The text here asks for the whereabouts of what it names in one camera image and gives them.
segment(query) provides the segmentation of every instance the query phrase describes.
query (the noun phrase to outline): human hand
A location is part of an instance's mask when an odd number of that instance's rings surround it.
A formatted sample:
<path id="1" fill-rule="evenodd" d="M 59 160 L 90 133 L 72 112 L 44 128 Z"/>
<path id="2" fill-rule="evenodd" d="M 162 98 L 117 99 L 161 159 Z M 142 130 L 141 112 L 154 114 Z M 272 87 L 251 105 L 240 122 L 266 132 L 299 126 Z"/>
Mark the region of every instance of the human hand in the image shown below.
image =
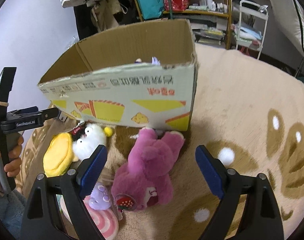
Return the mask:
<path id="1" fill-rule="evenodd" d="M 23 141 L 23 137 L 21 136 L 18 139 L 18 145 L 14 147 L 12 151 L 9 152 L 9 158 L 12 159 L 12 161 L 4 166 L 4 171 L 7 173 L 8 177 L 15 177 L 20 172 L 20 165 L 22 162 L 19 156 L 22 151 Z"/>

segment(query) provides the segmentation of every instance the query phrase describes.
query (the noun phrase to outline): cardboard box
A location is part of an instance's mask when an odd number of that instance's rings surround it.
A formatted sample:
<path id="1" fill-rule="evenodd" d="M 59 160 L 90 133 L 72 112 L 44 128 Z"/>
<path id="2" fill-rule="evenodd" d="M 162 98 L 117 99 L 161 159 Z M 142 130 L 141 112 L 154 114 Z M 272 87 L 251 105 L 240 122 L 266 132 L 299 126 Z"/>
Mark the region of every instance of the cardboard box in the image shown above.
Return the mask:
<path id="1" fill-rule="evenodd" d="M 152 57 L 161 65 L 134 63 Z M 78 120 L 185 131 L 196 75 L 189 22 L 157 20 L 120 26 L 74 44 L 38 86 Z"/>

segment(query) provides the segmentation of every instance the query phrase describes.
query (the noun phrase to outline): blue gripper pad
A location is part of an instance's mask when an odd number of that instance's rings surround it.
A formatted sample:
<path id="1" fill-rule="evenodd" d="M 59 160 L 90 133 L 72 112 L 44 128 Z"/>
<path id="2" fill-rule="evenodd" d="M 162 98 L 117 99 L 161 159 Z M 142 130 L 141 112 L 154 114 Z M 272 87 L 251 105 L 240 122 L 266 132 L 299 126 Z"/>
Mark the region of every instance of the blue gripper pad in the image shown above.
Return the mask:
<path id="1" fill-rule="evenodd" d="M 202 147 L 198 146 L 195 151 L 195 160 L 199 169 L 201 170 L 204 179 L 206 180 L 211 192 L 213 195 L 217 196 L 219 199 L 222 199 L 224 196 L 222 179 L 216 172 L 216 169 L 213 167 L 210 160 L 207 158 Z"/>
<path id="2" fill-rule="evenodd" d="M 79 197 L 84 199 L 86 196 L 91 195 L 92 190 L 104 168 L 108 159 L 107 148 L 103 145 L 99 145 L 89 159 L 82 161 L 80 166 L 85 162 L 88 168 L 85 171 L 80 171 L 82 175 L 81 179 L 76 179 L 80 185 Z"/>

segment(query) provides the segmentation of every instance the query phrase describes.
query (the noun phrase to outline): purple plush toy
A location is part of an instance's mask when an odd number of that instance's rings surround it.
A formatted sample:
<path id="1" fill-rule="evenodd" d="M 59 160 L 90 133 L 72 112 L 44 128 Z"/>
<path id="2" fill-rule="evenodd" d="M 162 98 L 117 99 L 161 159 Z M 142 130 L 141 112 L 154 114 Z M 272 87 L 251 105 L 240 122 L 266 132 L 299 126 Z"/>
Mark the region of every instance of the purple plush toy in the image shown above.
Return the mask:
<path id="1" fill-rule="evenodd" d="M 91 193 L 89 206 L 95 210 L 107 210 L 112 205 L 112 201 L 108 195 L 106 187 L 97 182 Z"/>
<path id="2" fill-rule="evenodd" d="M 179 132 L 166 132 L 158 140 L 155 130 L 141 129 L 128 162 L 116 171 L 114 177 L 111 193 L 118 208 L 138 211 L 169 203 L 173 187 L 168 173 L 183 144 L 184 137 Z"/>

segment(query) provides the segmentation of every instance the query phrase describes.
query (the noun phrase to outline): white plush toy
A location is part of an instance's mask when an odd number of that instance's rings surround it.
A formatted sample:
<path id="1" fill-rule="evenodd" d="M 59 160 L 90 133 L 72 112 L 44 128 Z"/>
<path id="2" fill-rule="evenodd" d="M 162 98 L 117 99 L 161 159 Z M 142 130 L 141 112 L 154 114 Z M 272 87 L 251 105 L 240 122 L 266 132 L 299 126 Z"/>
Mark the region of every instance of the white plush toy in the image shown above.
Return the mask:
<path id="1" fill-rule="evenodd" d="M 110 137 L 112 133 L 111 128 L 105 127 L 102 129 L 96 123 L 79 125 L 72 131 L 74 155 L 81 161 L 89 158 L 100 144 L 106 146 L 107 137 Z"/>

